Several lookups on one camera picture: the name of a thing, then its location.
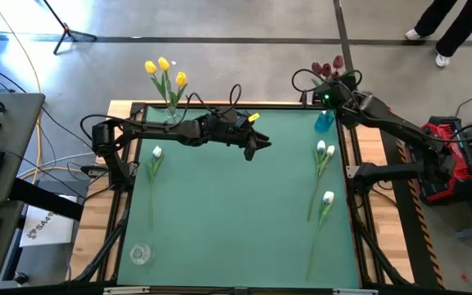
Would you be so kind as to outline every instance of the green table surface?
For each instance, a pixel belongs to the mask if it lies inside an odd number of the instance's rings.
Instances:
[[[189,110],[187,118],[205,114]],[[254,127],[272,145],[245,161],[243,150],[220,143],[185,147],[143,140],[118,284],[254,288],[358,288],[356,256],[346,204],[338,133],[315,132],[319,111],[259,110]],[[152,121],[165,120],[150,109]],[[336,152],[321,178],[317,199],[335,193],[334,204],[311,245],[318,224],[314,150],[318,140]],[[152,188],[150,230],[148,162],[160,146],[165,159]],[[130,250],[148,244],[153,257],[135,265]]]

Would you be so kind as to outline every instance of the tripod stand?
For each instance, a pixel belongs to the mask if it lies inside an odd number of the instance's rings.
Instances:
[[[86,33],[78,32],[78,31],[74,31],[70,29],[69,26],[66,23],[62,22],[59,16],[57,16],[56,12],[52,9],[50,4],[48,4],[48,1],[47,0],[43,0],[43,1],[47,5],[48,10],[54,15],[54,17],[56,17],[56,20],[59,23],[59,25],[63,28],[63,35],[59,39],[59,42],[57,42],[56,48],[54,48],[54,55],[57,55],[57,49],[59,49],[59,47],[61,46],[61,43],[65,40],[66,36],[68,36],[68,38],[72,38],[75,42],[78,42],[78,40],[75,38],[75,35],[84,36],[87,38],[91,38],[93,41],[96,41],[98,37],[92,34],[86,34]]]

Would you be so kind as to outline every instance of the person's leg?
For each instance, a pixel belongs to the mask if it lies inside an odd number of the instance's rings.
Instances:
[[[472,33],[472,0],[467,0],[460,15],[436,44],[438,54],[452,57]]]
[[[456,0],[434,0],[416,23],[416,33],[422,37],[433,34],[455,4]]]

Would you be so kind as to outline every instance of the yellow tag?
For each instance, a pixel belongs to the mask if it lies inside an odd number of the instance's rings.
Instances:
[[[256,113],[256,114],[250,116],[248,120],[249,120],[249,122],[253,122],[255,120],[258,120],[259,117],[260,117],[260,114]]]

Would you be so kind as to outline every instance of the shoe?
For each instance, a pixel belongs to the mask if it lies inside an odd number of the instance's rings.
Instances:
[[[451,58],[450,57],[445,57],[442,54],[437,53],[435,61],[436,61],[436,65],[438,67],[444,68],[446,66],[449,66],[449,63],[451,62]]]
[[[416,33],[415,29],[410,29],[406,33],[407,40],[411,40],[411,41],[416,41],[416,40],[422,39],[423,37],[424,36],[420,36],[418,33]]]

